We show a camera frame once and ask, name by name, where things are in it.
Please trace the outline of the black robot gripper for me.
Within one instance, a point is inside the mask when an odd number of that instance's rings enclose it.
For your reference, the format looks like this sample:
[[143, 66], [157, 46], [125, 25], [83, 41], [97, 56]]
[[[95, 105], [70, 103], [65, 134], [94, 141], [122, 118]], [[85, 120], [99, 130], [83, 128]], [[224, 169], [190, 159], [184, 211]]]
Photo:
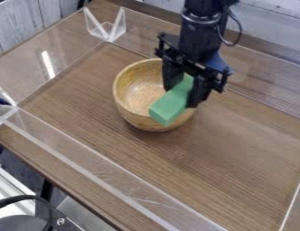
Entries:
[[186, 106], [196, 108], [213, 90], [225, 88], [232, 68], [220, 56], [226, 29], [228, 13], [212, 15], [181, 15], [181, 33], [162, 32], [155, 55], [162, 59], [163, 88], [170, 91], [184, 75], [194, 78]]

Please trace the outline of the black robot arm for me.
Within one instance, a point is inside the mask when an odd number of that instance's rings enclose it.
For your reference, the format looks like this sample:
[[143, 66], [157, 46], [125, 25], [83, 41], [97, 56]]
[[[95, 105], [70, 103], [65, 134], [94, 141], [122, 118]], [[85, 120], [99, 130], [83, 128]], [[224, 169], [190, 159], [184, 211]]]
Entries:
[[181, 32], [178, 35], [161, 32], [157, 36], [155, 55], [162, 59], [163, 88], [170, 91], [182, 81], [184, 75], [193, 77], [193, 86], [186, 97], [186, 107], [196, 108], [210, 93], [224, 91], [232, 75], [232, 67], [220, 55], [221, 45], [234, 46], [225, 40], [228, 20], [233, 19], [244, 30], [232, 6], [240, 0], [185, 0], [181, 10]]

